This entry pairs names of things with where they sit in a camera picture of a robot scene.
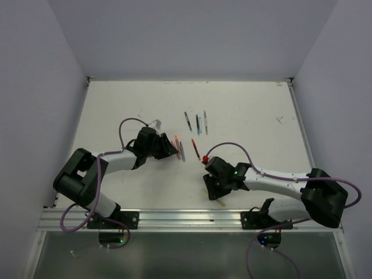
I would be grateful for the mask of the yellow highlighter pen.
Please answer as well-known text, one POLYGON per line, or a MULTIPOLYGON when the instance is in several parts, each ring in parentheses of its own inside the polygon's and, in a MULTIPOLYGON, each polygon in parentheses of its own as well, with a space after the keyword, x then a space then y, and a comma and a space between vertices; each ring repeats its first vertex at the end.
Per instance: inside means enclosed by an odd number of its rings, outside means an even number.
MULTIPOLYGON (((206 196, 208 196, 208 192, 206 190, 203 191, 205 193, 206 196)), ((222 206, 223 208, 225 208, 227 205, 221 201, 220 199, 216 199, 216 200, 213 200, 213 202, 215 203, 218 203, 220 206, 222 206)))

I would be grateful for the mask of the orange highlighter pen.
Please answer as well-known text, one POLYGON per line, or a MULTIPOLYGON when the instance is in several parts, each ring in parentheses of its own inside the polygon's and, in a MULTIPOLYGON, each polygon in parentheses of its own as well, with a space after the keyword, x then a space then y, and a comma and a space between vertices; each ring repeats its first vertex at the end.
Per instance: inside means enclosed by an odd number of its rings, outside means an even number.
POLYGON ((178 150, 178 159, 181 160, 181 146, 180 146, 180 141, 178 139, 178 136, 175 135, 175 143, 176 143, 176 147, 177 147, 177 150, 178 150))

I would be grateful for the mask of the purple highlighter pen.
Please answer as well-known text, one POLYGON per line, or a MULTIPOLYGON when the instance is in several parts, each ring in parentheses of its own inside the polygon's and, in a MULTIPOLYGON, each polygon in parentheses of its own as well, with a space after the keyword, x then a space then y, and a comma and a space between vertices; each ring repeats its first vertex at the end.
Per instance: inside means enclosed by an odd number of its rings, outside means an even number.
POLYGON ((183 162, 186 162, 185 153, 184 153, 184 147, 183 143, 180 141, 180 152, 181 152, 181 159, 183 162))

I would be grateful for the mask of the red capped pen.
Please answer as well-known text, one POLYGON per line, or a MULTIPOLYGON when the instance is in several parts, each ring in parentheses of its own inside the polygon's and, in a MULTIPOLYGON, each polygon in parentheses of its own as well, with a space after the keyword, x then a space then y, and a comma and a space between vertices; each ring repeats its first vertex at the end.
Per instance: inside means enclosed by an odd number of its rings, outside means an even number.
POLYGON ((191 138, 191 142, 192 142, 192 146, 193 146, 193 148, 194 148, 194 151, 195 151, 195 153, 196 153, 196 156, 197 156, 198 160, 201 161, 201 156, 200 156, 200 154, 199 154, 199 151, 198 151, 198 149, 197 149, 197 146, 196 146, 195 140, 194 140, 193 138, 191 138))

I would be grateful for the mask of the thin green fineliner pen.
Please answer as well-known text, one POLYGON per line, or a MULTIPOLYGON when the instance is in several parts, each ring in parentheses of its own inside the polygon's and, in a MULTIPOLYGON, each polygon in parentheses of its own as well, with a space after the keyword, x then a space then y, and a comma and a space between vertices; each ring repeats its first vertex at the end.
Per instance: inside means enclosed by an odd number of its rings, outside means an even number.
POLYGON ((205 134, 208 135, 208 118, 207 118, 206 110, 203 111, 203 121, 205 125, 205 134))

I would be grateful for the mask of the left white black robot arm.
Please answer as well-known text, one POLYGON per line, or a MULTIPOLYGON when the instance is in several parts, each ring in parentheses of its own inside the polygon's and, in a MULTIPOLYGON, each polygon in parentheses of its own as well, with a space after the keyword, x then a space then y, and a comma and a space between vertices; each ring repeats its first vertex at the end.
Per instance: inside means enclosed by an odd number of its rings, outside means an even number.
POLYGON ((76 205, 101 215, 100 221, 107 228, 119 225, 120 206, 101 193, 105 174, 122 170, 135 170, 147 158, 161 160, 178 153, 165 133, 158 134, 154 128, 143 127, 133 143, 122 151, 94 155, 84 148, 76 149, 53 182, 58 193, 76 205))

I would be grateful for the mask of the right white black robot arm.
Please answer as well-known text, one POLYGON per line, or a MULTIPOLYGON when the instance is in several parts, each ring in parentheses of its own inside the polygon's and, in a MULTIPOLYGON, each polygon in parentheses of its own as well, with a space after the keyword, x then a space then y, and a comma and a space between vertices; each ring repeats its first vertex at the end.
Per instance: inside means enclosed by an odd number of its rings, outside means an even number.
POLYGON ((285 196, 285 199, 268 198, 259 211, 248 213, 246 218, 253 228, 278 225, 290 228, 290 221, 300 219, 311 219, 328 228, 337 228, 341 222, 348 193, 320 169, 312 169, 300 177, 284 177, 283 173, 255 170, 250 163, 233 166, 217 156, 204 156, 202 163, 207 172, 203 180, 211 201, 237 190, 285 196))

